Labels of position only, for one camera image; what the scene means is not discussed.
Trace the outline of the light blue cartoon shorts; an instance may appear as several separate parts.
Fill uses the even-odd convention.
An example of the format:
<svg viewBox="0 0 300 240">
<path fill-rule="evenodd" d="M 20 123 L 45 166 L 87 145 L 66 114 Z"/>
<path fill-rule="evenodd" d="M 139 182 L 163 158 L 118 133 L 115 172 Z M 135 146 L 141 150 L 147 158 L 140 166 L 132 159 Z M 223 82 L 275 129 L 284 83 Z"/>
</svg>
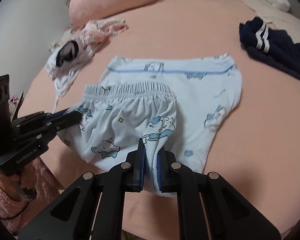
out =
<svg viewBox="0 0 300 240">
<path fill-rule="evenodd" d="M 87 85 L 72 106 L 81 122 L 59 138 L 103 171 L 143 142 L 145 190 L 161 195 L 160 149 L 202 172 L 216 132 L 241 92 L 241 72 L 228 54 L 188 60 L 116 56 L 99 83 Z"/>
</svg>

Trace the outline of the white navy-trimmed shirt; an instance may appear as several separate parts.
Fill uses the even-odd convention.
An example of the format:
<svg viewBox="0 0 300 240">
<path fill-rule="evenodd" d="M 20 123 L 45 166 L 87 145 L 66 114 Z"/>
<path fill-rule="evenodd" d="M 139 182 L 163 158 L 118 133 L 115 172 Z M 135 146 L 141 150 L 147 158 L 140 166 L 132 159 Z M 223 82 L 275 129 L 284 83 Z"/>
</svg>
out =
<svg viewBox="0 0 300 240">
<path fill-rule="evenodd" d="M 50 55 L 45 70 L 56 92 L 53 113 L 59 99 L 66 95 L 81 69 L 90 62 L 99 47 L 98 44 L 86 44 L 84 37 L 79 35 L 66 41 Z"/>
</svg>

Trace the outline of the pink fluffy rug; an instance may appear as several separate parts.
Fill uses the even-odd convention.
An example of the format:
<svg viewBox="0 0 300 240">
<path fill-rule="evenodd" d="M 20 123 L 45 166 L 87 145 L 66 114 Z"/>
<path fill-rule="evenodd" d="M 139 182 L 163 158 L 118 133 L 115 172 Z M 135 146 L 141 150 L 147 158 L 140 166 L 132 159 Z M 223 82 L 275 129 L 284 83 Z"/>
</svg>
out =
<svg viewBox="0 0 300 240">
<path fill-rule="evenodd" d="M 26 165 L 19 177 L 21 187 L 36 189 L 37 196 L 31 201 L 23 200 L 20 194 L 10 198 L 0 187 L 0 220 L 16 239 L 19 231 L 64 189 L 41 158 Z"/>
</svg>

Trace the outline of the pink patterned garment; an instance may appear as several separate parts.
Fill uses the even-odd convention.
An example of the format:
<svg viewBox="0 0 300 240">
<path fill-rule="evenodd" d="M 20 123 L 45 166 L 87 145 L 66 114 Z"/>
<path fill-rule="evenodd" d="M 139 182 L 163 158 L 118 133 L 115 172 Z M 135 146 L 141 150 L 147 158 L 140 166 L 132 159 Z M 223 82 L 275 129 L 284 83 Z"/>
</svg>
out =
<svg viewBox="0 0 300 240">
<path fill-rule="evenodd" d="M 100 20 L 88 21 L 81 34 L 85 44 L 99 44 L 106 42 L 112 36 L 128 29 L 125 20 L 117 18 L 105 18 Z"/>
</svg>

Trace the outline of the navy striped folded garment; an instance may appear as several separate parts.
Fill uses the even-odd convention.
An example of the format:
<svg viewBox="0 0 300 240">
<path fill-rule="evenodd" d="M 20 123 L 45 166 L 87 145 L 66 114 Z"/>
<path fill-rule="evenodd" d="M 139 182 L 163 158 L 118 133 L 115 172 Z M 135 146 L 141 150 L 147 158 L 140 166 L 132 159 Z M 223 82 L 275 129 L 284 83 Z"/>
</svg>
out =
<svg viewBox="0 0 300 240">
<path fill-rule="evenodd" d="M 255 17 L 239 24 L 239 40 L 252 59 L 300 80 L 300 43 L 285 30 L 273 30 Z"/>
</svg>

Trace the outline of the beige bed blanket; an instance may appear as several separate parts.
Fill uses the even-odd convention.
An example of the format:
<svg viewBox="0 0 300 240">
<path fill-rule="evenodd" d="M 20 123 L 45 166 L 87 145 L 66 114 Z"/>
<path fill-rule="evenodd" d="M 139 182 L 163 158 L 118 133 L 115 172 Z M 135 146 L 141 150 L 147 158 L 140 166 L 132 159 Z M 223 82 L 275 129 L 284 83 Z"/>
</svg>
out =
<svg viewBox="0 0 300 240">
<path fill-rule="evenodd" d="M 283 12 L 265 0 L 241 0 L 273 29 L 283 29 L 294 43 L 300 43 L 300 19 Z"/>
</svg>

